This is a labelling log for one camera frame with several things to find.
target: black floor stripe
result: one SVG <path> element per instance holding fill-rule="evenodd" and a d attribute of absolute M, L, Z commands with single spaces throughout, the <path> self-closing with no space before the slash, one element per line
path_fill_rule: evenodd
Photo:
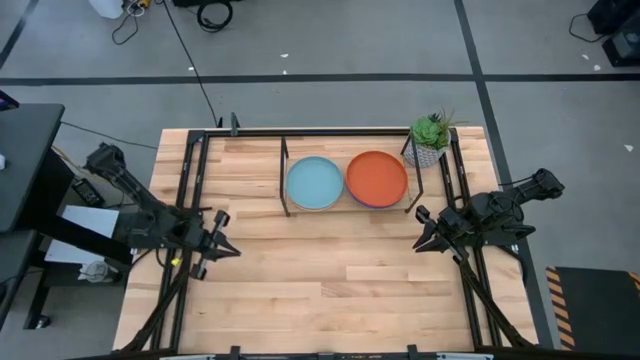
<path fill-rule="evenodd" d="M 7 43 L 2 49 L 2 52 L 0 52 L 0 69 L 2 69 L 2 67 L 4 66 L 4 63 L 9 58 L 9 55 L 11 54 L 11 50 L 13 50 L 13 47 L 18 42 L 18 39 L 20 38 L 20 34 L 22 34 L 22 30 L 24 30 L 24 27 L 27 25 L 27 19 L 33 13 L 33 10 L 36 8 L 36 5 L 38 5 L 38 0 L 29 1 L 29 4 L 27 4 L 27 8 L 24 10 L 24 13 L 22 13 L 22 16 L 20 17 L 20 21 L 18 21 L 18 25 L 16 25 L 16 27 L 13 29 L 13 32 L 11 33 L 9 40 L 7 40 Z"/>
<path fill-rule="evenodd" d="M 472 74 L 299 74 L 202 76 L 203 84 L 317 83 L 317 82 L 611 82 L 640 81 L 640 74 L 552 74 L 552 75 L 472 75 Z M 0 78 L 4 86 L 98 86 L 197 84 L 193 76 L 88 77 L 88 78 Z"/>
<path fill-rule="evenodd" d="M 500 138 L 498 123 L 496 122 L 495 114 L 493 112 L 493 106 L 491 105 L 489 91 L 485 82 L 486 77 L 482 73 L 480 59 L 478 58 L 478 52 L 473 41 L 471 26 L 469 25 L 469 18 L 467 17 L 467 12 L 464 8 L 463 1 L 455 0 L 454 3 L 456 7 L 456 13 L 458 14 L 458 21 L 460 22 L 460 28 L 462 29 L 462 37 L 467 48 L 467 54 L 469 55 L 471 69 L 474 76 L 476 76 L 476 88 L 478 90 L 478 97 L 480 99 L 482 113 L 484 114 L 484 119 L 487 126 L 487 135 L 491 143 L 491 148 L 493 149 L 495 164 L 498 170 L 498 178 L 500 179 L 501 183 L 511 182 L 512 179 L 511 173 L 509 172 L 509 164 L 507 163 L 507 157 L 502 145 L 502 139 Z M 526 239 L 521 240 L 521 245 L 519 246 L 519 254 L 523 259 L 524 266 L 528 268 L 528 274 L 530 274 L 527 279 L 527 283 L 525 284 L 525 289 L 527 292 L 527 297 L 529 299 L 529 306 L 531 308 L 531 315 L 533 317 L 534 326 L 538 335 L 538 342 L 542 347 L 553 348 L 551 329 L 549 327 L 547 316 L 544 311 L 542 295 L 540 293 L 536 272 L 533 267 L 533 260 L 531 258 L 529 244 L 527 243 Z"/>

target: black desk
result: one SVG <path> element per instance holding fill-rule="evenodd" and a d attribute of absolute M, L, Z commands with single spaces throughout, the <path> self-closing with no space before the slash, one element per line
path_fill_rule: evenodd
<path fill-rule="evenodd" d="M 0 303 L 0 327 L 29 265 L 48 269 L 37 248 L 41 234 L 102 255 L 115 267 L 131 264 L 130 249 L 57 215 L 74 174 L 51 144 L 60 127 L 62 105 L 23 104 L 0 112 L 0 154 L 6 168 L 0 171 L 0 282 L 6 294 Z M 46 276 L 41 278 L 44 284 Z M 36 293 L 30 314 L 39 315 L 44 294 Z M 37 319 L 27 319 L 34 328 Z"/>

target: yellow and black hazard tape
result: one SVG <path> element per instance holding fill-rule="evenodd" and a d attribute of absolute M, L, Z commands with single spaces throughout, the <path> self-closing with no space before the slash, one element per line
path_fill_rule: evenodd
<path fill-rule="evenodd" d="M 549 291 L 551 292 L 553 312 L 555 313 L 556 323 L 558 324 L 558 333 L 560 333 L 560 345 L 562 350 L 573 350 L 576 343 L 571 333 L 567 303 L 564 300 L 560 275 L 558 275 L 554 266 L 547 267 L 547 282 L 549 283 Z"/>
<path fill-rule="evenodd" d="M 636 273 L 629 273 L 629 276 L 633 279 L 633 282 L 636 284 L 636 290 L 640 291 L 640 276 Z"/>

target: plate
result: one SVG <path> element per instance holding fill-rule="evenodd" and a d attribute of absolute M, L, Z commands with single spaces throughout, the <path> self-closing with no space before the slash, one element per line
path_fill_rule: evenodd
<path fill-rule="evenodd" d="M 309 156 L 298 160 L 287 173 L 287 194 L 306 210 L 322 210 L 333 205 L 344 187 L 342 172 L 331 160 Z"/>
<path fill-rule="evenodd" d="M 402 163 L 394 156 L 382 151 L 367 151 L 349 163 L 347 187 L 363 205 L 385 208 L 404 197 L 408 176 Z"/>

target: potted plant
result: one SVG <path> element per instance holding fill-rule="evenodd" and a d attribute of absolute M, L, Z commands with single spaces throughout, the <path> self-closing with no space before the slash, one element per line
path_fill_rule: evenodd
<path fill-rule="evenodd" d="M 452 115 L 447 116 L 444 109 L 439 113 L 433 113 L 421 117 L 411 125 L 411 135 L 416 143 L 418 163 L 421 168 L 435 165 L 438 159 L 447 151 L 451 141 L 449 128 L 453 125 Z M 415 166 L 413 147 L 407 146 L 404 152 L 407 162 Z"/>

